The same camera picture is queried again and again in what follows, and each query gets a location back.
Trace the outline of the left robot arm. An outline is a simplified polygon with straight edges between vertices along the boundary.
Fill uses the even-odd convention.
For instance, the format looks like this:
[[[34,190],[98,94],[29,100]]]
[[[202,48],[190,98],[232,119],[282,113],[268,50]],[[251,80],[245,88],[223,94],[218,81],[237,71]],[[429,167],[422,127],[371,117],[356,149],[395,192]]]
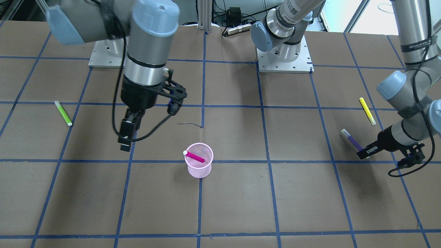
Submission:
[[[320,0],[285,0],[252,24],[252,41],[262,52],[296,46],[305,33],[304,22]],[[377,91],[401,116],[379,132],[377,140],[357,155],[365,159],[380,151],[401,151],[405,159],[423,159],[423,140],[440,133],[440,100],[427,90],[440,81],[440,61],[428,0],[393,0],[405,72],[395,71]]]

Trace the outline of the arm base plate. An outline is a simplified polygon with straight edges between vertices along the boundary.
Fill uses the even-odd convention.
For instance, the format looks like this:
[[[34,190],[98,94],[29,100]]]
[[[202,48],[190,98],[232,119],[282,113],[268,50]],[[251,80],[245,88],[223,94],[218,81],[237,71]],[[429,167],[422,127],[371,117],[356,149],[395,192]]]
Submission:
[[[101,69],[119,69],[123,58],[123,39],[96,41],[88,66]]]
[[[281,44],[263,52],[256,49],[259,71],[264,73],[313,73],[315,71],[306,37],[295,45]]]

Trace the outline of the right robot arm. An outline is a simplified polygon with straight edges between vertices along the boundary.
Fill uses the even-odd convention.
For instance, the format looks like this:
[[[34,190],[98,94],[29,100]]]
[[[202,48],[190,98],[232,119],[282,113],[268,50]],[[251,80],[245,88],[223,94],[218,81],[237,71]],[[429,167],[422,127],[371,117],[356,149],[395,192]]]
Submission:
[[[112,128],[122,151],[148,138],[171,116],[186,98],[186,89],[172,80],[166,67],[172,40],[178,29],[180,9],[171,0],[58,0],[45,16],[52,34],[61,44],[84,44],[101,40],[123,40],[122,61],[113,100],[117,92],[127,106],[120,130]],[[170,101],[167,116],[152,131],[135,137],[145,111],[154,107],[157,96]]]

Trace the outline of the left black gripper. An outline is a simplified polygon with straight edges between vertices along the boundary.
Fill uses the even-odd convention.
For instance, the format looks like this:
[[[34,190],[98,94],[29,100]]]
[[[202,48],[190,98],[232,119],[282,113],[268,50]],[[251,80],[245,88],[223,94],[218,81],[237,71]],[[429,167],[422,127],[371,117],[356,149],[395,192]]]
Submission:
[[[379,153],[382,150],[394,152],[407,148],[409,145],[399,143],[392,135],[392,126],[382,130],[377,135],[377,140],[364,149],[357,152],[359,159],[366,159],[370,156]]]

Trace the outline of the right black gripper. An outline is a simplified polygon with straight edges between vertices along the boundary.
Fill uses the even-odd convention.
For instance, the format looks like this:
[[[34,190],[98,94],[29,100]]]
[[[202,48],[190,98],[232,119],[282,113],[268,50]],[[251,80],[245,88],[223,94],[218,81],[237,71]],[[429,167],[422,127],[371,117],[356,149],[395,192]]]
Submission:
[[[165,78],[165,76],[162,76],[157,85],[144,86],[131,81],[126,76],[123,77],[120,97],[128,109],[120,125],[118,143],[120,143],[121,151],[131,151],[135,132],[139,130],[145,110],[153,107],[159,96],[153,90],[157,90],[159,86],[164,86]]]

